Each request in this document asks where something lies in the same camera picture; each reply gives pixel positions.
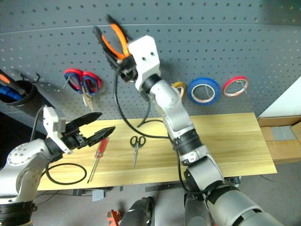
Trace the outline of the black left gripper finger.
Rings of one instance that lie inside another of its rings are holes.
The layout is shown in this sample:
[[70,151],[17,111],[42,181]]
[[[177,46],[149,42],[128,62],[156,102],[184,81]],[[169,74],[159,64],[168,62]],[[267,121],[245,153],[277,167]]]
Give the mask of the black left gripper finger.
[[80,133],[80,127],[90,124],[98,119],[102,115],[101,112],[93,112],[76,118],[66,124],[65,134],[77,134]]
[[107,127],[107,128],[99,130],[94,135],[92,135],[86,139],[86,144],[89,147],[92,147],[93,145],[106,139],[115,130],[115,128],[116,128],[115,126],[112,126],[112,127]]

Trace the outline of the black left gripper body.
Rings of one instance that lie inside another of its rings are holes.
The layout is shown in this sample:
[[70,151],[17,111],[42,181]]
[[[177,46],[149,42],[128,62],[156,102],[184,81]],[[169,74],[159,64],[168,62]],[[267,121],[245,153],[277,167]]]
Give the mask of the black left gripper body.
[[70,133],[63,132],[62,141],[70,150],[81,149],[88,145],[87,138],[79,130]]

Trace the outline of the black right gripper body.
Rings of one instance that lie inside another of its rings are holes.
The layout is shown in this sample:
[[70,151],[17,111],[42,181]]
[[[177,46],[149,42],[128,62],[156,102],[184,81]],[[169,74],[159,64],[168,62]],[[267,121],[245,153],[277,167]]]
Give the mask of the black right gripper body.
[[133,55],[117,60],[116,73],[124,82],[135,82],[138,77]]

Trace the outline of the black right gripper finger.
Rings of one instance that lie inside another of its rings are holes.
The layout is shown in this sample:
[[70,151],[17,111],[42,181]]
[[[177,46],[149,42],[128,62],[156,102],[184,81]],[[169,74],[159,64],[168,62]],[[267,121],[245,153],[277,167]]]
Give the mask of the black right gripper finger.
[[125,29],[122,28],[119,22],[115,20],[112,16],[106,15],[106,20],[120,40],[124,40],[126,42],[132,40],[132,37],[126,32]]
[[113,53],[113,51],[109,48],[109,43],[107,41],[105,41],[105,37],[102,33],[102,31],[100,30],[99,27],[95,26],[93,28],[93,32],[98,40],[98,43],[102,46],[103,51],[105,53],[105,56],[110,64],[110,66],[112,67],[112,69],[117,69],[119,64],[118,64],[118,58],[117,55],[115,53]]

